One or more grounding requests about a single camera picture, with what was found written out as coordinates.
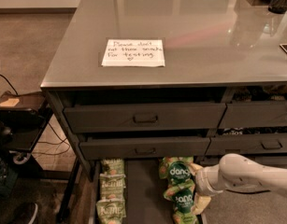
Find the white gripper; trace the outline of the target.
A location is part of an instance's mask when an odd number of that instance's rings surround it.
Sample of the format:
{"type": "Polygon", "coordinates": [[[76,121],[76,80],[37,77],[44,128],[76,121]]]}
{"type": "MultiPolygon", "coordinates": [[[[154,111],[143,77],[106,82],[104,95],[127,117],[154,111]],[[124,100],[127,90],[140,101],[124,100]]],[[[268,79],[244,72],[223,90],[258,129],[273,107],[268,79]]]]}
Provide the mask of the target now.
{"type": "Polygon", "coordinates": [[[219,178],[219,165],[202,168],[196,163],[189,164],[189,170],[195,175],[197,193],[194,195],[194,205],[191,212],[200,215],[209,205],[211,198],[223,192],[222,181],[219,178]]]}

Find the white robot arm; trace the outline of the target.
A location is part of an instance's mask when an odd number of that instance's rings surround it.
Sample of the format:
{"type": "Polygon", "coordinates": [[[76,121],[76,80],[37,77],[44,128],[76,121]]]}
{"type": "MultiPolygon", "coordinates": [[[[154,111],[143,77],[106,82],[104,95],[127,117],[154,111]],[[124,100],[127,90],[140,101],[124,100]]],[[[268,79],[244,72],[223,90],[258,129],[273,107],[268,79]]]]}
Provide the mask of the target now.
{"type": "Polygon", "coordinates": [[[232,187],[254,185],[287,198],[287,169],[252,161],[242,155],[229,153],[216,165],[201,167],[194,176],[200,196],[216,196],[232,187]]]}

